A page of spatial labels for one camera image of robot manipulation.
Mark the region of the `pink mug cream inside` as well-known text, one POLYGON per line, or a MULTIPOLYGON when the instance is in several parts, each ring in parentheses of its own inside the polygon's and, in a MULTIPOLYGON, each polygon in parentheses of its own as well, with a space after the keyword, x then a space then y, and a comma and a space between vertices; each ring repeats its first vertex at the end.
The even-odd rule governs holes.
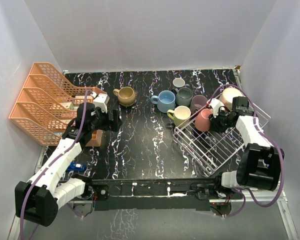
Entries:
POLYGON ((201 132, 206 132, 211 127, 211 121, 209 119, 209 116, 212 114, 211 109, 203 109, 200 111, 200 113, 197 115, 194 126, 197 130, 201 132))

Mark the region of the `cream floral mug green inside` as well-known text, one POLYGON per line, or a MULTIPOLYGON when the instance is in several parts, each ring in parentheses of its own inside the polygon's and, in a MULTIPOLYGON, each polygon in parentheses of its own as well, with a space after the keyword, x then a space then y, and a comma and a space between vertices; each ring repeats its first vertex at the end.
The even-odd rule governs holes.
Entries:
POLYGON ((232 110, 233 98, 243 97, 242 92, 234 87, 227 87, 223 90, 219 96, 219 100, 226 106, 229 110, 232 110))

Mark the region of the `brown ceramic mug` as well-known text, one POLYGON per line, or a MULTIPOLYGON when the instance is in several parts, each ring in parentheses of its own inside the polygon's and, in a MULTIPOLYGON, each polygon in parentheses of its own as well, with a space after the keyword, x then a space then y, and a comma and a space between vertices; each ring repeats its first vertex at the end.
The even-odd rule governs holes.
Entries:
POLYGON ((117 96, 119 103, 124 107, 130 107, 136 101, 136 93, 134 89, 129 86, 125 86, 121 89, 114 89, 113 94, 117 96))

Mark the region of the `yellow green mug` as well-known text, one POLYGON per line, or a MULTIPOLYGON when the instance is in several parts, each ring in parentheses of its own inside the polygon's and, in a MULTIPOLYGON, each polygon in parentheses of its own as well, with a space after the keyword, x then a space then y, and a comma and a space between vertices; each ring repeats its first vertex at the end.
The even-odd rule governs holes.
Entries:
POLYGON ((187 106, 180 105, 174 110, 169 109, 167 116, 173 120, 176 127, 182 128, 189 122, 191 110, 187 106))

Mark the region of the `grey green mug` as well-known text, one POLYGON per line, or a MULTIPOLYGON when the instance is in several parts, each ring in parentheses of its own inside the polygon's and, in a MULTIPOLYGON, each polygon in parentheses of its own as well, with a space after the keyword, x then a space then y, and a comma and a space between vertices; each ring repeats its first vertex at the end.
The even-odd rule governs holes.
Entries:
POLYGON ((176 104, 189 107, 193 98, 193 91, 187 87, 180 88, 176 93, 176 104))

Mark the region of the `light blue mug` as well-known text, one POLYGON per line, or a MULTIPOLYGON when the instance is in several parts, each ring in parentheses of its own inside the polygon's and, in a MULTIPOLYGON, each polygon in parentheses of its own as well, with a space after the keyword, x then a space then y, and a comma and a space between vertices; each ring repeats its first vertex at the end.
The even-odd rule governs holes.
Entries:
POLYGON ((173 110, 176 105, 176 96, 172 91, 164 90, 158 95, 153 95, 150 98, 152 104, 157 106, 157 109, 162 113, 167 113, 168 110, 173 110))

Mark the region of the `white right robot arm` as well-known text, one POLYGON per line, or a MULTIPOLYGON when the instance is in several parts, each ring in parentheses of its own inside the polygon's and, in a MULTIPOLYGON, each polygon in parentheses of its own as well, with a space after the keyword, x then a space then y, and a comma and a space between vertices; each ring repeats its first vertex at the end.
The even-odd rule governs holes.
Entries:
POLYGON ((281 174, 279 153, 283 151, 277 150, 262 136, 259 119, 250 108, 248 98, 234 97, 232 109, 213 98, 208 102, 208 108, 212 110, 209 116, 210 130, 224 133, 229 128, 235 128, 245 147, 237 170, 222 173, 221 181, 212 187, 213 194, 223 199, 230 194, 231 188, 252 187, 275 190, 281 174))

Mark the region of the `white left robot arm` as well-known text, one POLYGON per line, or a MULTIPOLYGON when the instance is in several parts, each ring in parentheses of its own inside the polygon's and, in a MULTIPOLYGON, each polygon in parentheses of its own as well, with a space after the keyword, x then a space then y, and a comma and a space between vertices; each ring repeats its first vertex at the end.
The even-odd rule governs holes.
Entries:
POLYGON ((122 125, 119 111, 103 112, 92 103, 81 103, 77 116, 67 125, 56 149, 27 182, 20 181, 14 190, 15 213, 21 221, 49 226, 61 207, 76 197, 83 200, 93 195, 87 180, 70 178, 59 181, 73 160, 82 152, 97 130, 118 132, 122 125))

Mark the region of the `mauve purple mug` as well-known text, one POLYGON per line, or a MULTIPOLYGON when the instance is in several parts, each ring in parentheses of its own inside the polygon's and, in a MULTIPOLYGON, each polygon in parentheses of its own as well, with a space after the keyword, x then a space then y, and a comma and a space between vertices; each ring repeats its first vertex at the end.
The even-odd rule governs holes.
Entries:
POLYGON ((207 104, 208 99, 204 95, 195 95, 190 103, 190 111, 193 115, 207 104))

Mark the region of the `green white box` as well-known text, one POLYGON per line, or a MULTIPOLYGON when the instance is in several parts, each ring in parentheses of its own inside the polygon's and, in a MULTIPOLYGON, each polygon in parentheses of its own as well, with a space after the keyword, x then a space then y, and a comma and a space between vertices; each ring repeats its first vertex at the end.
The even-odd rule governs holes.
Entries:
POLYGON ((62 107, 64 107, 67 110, 73 111, 75 106, 71 101, 67 101, 67 102, 60 102, 59 103, 62 107))

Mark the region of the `small white grey mug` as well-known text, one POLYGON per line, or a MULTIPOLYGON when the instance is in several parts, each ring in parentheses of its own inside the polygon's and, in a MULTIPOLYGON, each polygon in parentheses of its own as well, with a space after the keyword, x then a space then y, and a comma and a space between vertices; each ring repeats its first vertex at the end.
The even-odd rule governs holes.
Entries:
POLYGON ((190 85, 185 82, 182 78, 175 78, 172 81, 173 89, 180 89, 180 88, 190 88, 190 85))

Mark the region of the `orange plastic file organizer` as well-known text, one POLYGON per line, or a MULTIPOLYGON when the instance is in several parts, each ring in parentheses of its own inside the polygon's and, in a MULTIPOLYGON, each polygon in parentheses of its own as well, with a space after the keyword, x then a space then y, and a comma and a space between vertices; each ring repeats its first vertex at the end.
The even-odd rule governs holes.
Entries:
POLYGON ((51 63, 35 62, 10 112, 9 119, 41 146, 56 146, 87 87, 68 81, 51 63))

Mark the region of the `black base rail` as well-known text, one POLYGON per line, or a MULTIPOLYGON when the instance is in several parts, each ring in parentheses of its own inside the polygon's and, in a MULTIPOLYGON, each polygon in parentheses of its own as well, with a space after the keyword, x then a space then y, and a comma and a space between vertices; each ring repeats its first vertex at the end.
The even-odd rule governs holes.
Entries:
POLYGON ((86 199, 74 205, 92 204, 95 211, 121 209, 209 211, 211 204, 229 204, 243 197, 221 186, 217 178, 93 179, 86 199))

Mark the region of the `aluminium frame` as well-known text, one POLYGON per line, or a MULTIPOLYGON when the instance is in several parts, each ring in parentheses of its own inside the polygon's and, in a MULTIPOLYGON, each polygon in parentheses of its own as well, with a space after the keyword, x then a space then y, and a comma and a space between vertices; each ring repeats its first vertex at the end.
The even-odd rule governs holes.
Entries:
MULTIPOLYGON (((257 194, 261 194, 258 195, 259 197, 271 197, 270 193, 265 193, 262 191, 257 191, 255 192, 257 194)), ((243 194, 245 195, 245 203, 254 203, 253 199, 251 198, 250 194, 247 191, 243 191, 243 194)), ((285 231, 287 233, 288 239, 289 240, 299 240, 298 234, 297 234, 297 230, 295 228, 289 207, 288 207, 288 199, 286 198, 286 195, 284 193, 284 191, 282 192, 283 195, 280 196, 280 198, 277 200, 277 202, 274 205, 277 205, 279 208, 279 212, 281 215, 281 219, 283 221, 284 227, 285 227, 285 231)), ((209 200, 210 203, 221 203, 219 200, 217 199, 213 199, 213 200, 209 200)), ((243 203, 244 199, 233 199, 230 200, 230 203, 243 203)), ((91 205, 92 206, 92 200, 71 200, 69 202, 70 206, 73 207, 74 205, 91 205)), ((10 227, 9 230, 9 234, 7 237, 7 240, 18 240, 19 239, 19 233, 20 233, 20 219, 18 217, 14 217, 13 221, 12 221, 12 225, 10 227)))

